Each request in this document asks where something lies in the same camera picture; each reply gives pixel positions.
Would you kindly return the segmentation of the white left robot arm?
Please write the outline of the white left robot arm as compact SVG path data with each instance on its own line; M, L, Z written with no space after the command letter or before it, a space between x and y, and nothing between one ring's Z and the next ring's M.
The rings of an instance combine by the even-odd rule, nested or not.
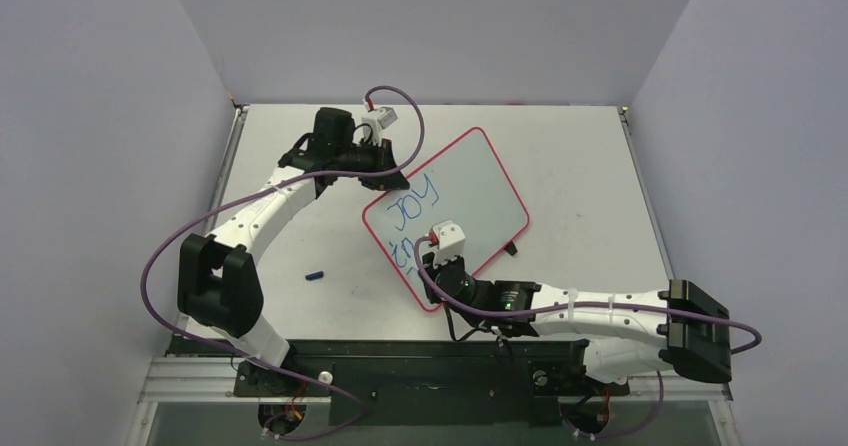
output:
M283 228L332 185L338 172L356 173L374 191L407 190L384 131L397 119L390 107L354 120L346 110L322 107L312 131L278 161L262 197L248 202L205 236L187 236L179 252L177 306L212 328L254 361L272 395L291 393L298 368L286 361L291 346L263 316L257 264Z

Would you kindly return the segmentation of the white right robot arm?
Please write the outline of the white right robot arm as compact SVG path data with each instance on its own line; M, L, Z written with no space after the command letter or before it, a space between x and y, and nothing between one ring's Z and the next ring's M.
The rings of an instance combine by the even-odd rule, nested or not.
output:
M532 281L476 279L462 257L424 254L420 276L430 298L471 326L503 338L572 335L586 340L564 366L566 384L588 393L600 383L672 370L686 379L732 379L728 309L695 283L672 279L646 293L592 293Z

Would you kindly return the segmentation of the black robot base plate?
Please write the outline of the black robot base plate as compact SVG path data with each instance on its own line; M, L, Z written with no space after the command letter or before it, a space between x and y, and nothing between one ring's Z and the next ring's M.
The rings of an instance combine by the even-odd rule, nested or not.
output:
M286 374L180 336L166 351L183 358L222 358L235 378L229 390L256 399L259 418L291 432L309 409L329 406L329 423L360 426L558 426L564 419L601 427L610 399L628 383L588 377L588 341L297 340Z

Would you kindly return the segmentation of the blue marker cap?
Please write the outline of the blue marker cap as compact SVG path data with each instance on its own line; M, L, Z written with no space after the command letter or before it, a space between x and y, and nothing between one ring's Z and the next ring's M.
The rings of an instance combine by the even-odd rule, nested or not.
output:
M307 281L315 281L315 280L321 279L321 278L323 278L323 277L324 277L324 272L323 272L323 271L316 271L316 272L312 272L312 273L306 274L306 275L304 276L304 278L305 278Z

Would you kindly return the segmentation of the pink framed whiteboard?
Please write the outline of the pink framed whiteboard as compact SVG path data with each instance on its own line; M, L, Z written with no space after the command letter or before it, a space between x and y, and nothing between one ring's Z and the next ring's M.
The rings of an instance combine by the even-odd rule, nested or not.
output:
M362 222L418 306L432 313L416 274L414 241L451 220L464 231L466 271L479 274L530 223L529 212L483 129L473 127L407 175L410 188L384 193Z

